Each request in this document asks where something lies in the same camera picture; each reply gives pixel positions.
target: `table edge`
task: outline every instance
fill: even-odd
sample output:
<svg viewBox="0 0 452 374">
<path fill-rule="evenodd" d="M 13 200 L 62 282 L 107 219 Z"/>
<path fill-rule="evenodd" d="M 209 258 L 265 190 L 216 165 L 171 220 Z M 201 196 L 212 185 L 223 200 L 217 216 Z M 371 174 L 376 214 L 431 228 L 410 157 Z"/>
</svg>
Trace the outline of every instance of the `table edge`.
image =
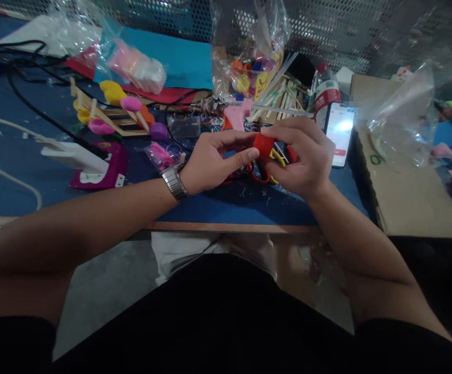
<svg viewBox="0 0 452 374">
<path fill-rule="evenodd" d="M 18 217 L 0 216 L 0 227 Z M 142 228 L 152 231 L 210 231 L 210 232 L 248 232 L 268 234 L 321 233 L 319 226 L 298 225 L 264 225 L 238 223 L 205 223 L 205 222 L 161 222 L 155 221 Z"/>
</svg>

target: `white cloth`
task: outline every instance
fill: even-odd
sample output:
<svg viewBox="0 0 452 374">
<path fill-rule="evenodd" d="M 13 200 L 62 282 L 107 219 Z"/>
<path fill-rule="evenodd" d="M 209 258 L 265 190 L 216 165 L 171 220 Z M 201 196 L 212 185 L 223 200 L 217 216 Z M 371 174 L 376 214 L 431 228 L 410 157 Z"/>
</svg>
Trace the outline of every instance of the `white cloth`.
<svg viewBox="0 0 452 374">
<path fill-rule="evenodd" d="M 268 234 L 152 232 L 158 265 L 158 286 L 176 271 L 207 253 L 231 253 L 277 277 L 273 242 Z"/>
</svg>

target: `wristwatch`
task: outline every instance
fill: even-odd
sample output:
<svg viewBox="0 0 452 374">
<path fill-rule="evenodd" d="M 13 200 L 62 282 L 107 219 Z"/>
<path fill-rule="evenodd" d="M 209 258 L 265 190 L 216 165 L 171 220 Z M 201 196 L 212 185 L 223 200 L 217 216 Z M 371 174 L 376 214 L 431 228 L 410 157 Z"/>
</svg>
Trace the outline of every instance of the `wristwatch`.
<svg viewBox="0 0 452 374">
<path fill-rule="evenodd" d="M 179 171 L 183 167 L 184 164 L 177 164 L 160 173 L 162 178 L 164 178 L 167 187 L 169 187 L 171 194 L 179 202 L 189 196 L 188 191 L 184 188 L 183 183 L 181 183 L 181 178 L 179 178 Z"/>
</svg>

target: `metal mesh wall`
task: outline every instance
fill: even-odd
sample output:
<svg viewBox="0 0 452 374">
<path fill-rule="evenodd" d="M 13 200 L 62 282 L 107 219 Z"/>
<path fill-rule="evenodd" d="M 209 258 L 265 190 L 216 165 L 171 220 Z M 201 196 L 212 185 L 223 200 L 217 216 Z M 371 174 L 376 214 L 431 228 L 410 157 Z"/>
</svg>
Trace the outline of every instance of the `metal mesh wall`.
<svg viewBox="0 0 452 374">
<path fill-rule="evenodd" d="M 223 0 L 232 9 L 231 33 L 238 40 L 254 20 L 252 1 Z M 0 0 L 0 8 L 36 16 L 49 0 Z M 208 42 L 208 0 L 94 0 L 127 26 Z M 436 85 L 452 84 L 452 0 L 285 0 L 292 26 L 288 50 L 317 65 L 347 66 L 356 73 L 390 77 L 400 66 L 415 69 L 426 59 Z"/>
</svg>

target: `phone screen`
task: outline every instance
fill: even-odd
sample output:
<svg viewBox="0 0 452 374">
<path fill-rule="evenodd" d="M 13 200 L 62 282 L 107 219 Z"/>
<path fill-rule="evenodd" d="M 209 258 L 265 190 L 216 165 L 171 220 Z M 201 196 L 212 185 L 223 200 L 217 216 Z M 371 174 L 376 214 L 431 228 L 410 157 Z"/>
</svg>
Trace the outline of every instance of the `phone screen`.
<svg viewBox="0 0 452 374">
<path fill-rule="evenodd" d="M 326 136 L 335 143 L 332 166 L 344 167 L 354 123 L 354 109 L 345 104 L 331 103 L 327 114 Z"/>
</svg>

